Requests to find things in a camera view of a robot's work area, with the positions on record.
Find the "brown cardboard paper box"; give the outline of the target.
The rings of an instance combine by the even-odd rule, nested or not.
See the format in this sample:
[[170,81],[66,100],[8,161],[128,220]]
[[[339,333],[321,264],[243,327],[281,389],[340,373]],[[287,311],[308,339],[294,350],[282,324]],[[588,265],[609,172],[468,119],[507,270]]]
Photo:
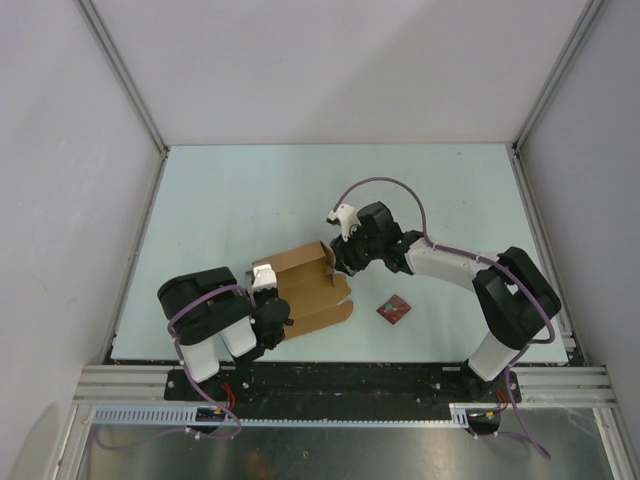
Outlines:
[[279,297],[290,307],[292,340],[345,322],[353,313],[351,288],[344,274],[334,271],[334,256],[321,241],[265,257],[253,267],[269,264],[275,273]]

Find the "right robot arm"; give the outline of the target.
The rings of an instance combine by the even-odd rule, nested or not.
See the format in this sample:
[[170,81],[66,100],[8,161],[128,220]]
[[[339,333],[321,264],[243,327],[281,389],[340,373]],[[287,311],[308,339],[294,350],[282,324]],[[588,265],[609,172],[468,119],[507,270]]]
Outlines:
[[438,244],[422,231],[402,230],[382,202],[360,210],[340,204],[326,221],[340,229],[330,247],[342,273],[353,276],[380,261],[393,273],[435,278],[476,295],[488,332],[462,363],[454,393],[486,400],[532,345],[555,340],[551,320],[561,301],[524,250],[488,256]]

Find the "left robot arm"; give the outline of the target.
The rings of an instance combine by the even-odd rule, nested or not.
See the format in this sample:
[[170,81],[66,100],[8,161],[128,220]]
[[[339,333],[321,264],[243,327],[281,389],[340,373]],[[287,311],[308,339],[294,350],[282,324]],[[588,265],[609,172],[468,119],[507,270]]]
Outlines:
[[294,324],[272,266],[260,264],[248,277],[244,287],[229,268],[219,267],[170,279],[157,292],[169,335],[188,372],[185,385],[199,399],[214,397],[221,387],[217,337],[232,360],[243,365],[275,349]]

